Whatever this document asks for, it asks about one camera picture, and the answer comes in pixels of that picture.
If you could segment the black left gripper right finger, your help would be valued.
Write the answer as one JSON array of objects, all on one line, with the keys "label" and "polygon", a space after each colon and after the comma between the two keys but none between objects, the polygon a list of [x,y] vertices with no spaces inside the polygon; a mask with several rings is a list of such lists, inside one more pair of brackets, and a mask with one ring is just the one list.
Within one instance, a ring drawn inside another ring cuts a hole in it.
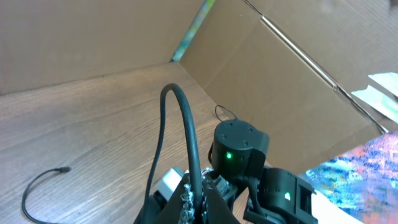
[{"label": "black left gripper right finger", "polygon": [[204,176],[203,186],[203,206],[200,223],[204,224],[239,224],[233,215],[213,180]]}]

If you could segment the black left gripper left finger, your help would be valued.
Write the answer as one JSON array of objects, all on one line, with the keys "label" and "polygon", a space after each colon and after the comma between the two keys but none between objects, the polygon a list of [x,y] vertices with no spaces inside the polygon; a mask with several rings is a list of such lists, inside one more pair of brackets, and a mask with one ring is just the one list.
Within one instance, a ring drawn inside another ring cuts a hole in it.
[{"label": "black left gripper left finger", "polygon": [[152,215],[152,223],[178,224],[195,222],[193,191],[188,173],[184,173],[169,201],[166,201],[156,190],[155,195],[160,197],[160,208]]}]

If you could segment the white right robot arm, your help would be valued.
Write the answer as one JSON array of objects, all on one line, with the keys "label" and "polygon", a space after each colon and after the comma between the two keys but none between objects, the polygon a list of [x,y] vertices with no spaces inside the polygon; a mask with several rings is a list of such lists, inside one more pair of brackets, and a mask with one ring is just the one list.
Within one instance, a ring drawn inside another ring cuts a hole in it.
[{"label": "white right robot arm", "polygon": [[219,123],[209,151],[211,174],[227,208],[244,190],[243,220],[251,223],[358,223],[293,173],[265,165],[270,137],[240,119]]}]

